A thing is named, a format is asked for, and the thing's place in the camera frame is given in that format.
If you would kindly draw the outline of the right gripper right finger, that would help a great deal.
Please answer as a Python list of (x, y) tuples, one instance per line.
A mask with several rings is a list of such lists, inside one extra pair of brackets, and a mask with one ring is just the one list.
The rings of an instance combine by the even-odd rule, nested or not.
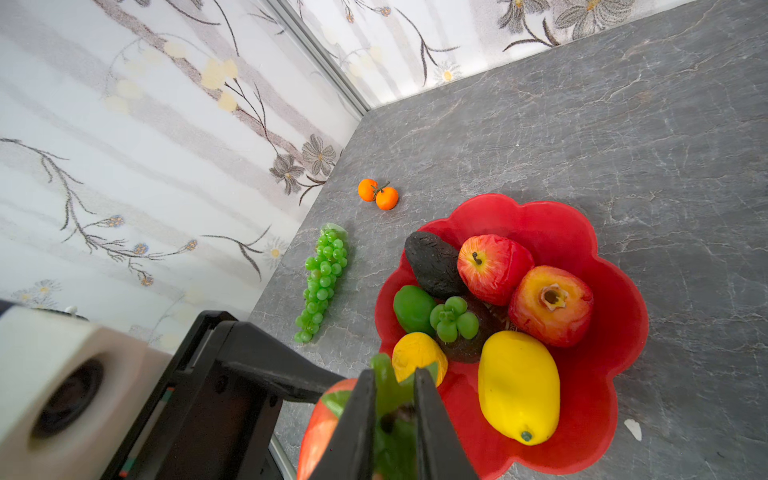
[(414, 372), (419, 479), (474, 479), (478, 476), (427, 369)]

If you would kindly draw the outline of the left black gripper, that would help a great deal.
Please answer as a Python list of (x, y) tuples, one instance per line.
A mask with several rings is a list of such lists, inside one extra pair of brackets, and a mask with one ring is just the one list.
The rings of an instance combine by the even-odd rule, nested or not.
[(204, 311), (173, 355), (105, 479), (285, 479), (283, 401), (316, 403), (344, 377), (256, 325)]

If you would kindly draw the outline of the red flower-shaped fruit bowl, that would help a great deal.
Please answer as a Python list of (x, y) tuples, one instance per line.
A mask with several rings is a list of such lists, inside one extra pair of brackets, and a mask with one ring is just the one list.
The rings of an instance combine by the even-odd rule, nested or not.
[(561, 380), (560, 419), (551, 439), (524, 446), (493, 429), (481, 413), (475, 365), (451, 364), (438, 388), (480, 478), (497, 479), (514, 464), (552, 475), (589, 468), (608, 450), (617, 428), (613, 379), (635, 362), (647, 340), (648, 312), (635, 284), (599, 256), (589, 220), (563, 203), (519, 204), (506, 195), (483, 194), (422, 229), (454, 248), (475, 235), (508, 237), (526, 247), (536, 263), (564, 269), (591, 288), (594, 309), (585, 337), (550, 351)]

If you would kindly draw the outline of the red yellow pomegranate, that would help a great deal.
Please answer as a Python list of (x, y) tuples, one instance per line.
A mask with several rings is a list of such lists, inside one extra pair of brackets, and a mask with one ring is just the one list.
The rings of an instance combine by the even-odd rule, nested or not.
[(584, 281), (566, 270), (541, 265), (521, 280), (508, 316), (519, 331), (547, 345), (568, 348), (586, 335), (593, 307), (593, 292)]

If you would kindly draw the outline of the green lime fruit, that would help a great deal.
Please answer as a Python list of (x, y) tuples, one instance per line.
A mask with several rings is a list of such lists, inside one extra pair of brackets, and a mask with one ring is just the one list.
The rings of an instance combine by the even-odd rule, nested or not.
[(436, 306), (437, 302), (415, 285), (403, 286), (393, 300), (395, 316), (406, 333), (421, 332), (432, 337), (436, 331), (430, 323), (430, 314)]

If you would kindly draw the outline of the dark green avocado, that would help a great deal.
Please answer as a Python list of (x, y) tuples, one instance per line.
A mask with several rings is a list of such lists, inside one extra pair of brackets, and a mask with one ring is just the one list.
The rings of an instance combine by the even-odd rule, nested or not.
[(459, 251), (436, 234), (413, 232), (404, 251), (418, 284), (431, 296), (446, 300), (469, 293), (457, 268)]

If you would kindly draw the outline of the yellow pear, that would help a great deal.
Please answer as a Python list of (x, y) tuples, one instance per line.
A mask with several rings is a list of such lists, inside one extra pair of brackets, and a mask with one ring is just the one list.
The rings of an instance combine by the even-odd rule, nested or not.
[(445, 353), (431, 336), (423, 332), (403, 336), (394, 347), (391, 361), (399, 383), (405, 381), (417, 368), (426, 368), (436, 363), (436, 385), (440, 386), (448, 371)]

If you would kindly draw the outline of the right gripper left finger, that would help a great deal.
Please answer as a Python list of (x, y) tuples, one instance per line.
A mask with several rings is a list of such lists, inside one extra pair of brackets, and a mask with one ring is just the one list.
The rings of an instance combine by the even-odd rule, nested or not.
[(310, 479), (371, 479), (376, 427), (376, 384), (361, 373), (328, 447)]

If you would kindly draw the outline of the dark mangosteen with green leaves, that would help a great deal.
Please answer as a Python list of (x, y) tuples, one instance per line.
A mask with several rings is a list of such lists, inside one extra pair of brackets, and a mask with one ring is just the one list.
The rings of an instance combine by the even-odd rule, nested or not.
[(473, 296), (452, 296), (429, 315), (435, 340), (449, 361), (475, 364), (485, 342), (504, 329), (504, 322)]

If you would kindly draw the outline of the yellow lemon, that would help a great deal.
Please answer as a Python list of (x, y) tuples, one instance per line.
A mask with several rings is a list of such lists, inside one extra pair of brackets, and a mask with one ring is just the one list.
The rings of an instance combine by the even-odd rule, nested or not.
[(478, 395), (486, 421), (525, 446), (548, 441), (561, 406), (560, 376), (546, 346), (530, 335), (501, 331), (484, 343)]

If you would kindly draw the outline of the red apple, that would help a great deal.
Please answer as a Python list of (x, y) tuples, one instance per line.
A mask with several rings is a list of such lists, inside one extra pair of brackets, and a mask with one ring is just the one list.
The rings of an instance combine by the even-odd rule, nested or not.
[(457, 261), (459, 275), (479, 300), (507, 306), (523, 277), (535, 265), (533, 255), (523, 245), (500, 235), (484, 234), (468, 238)]

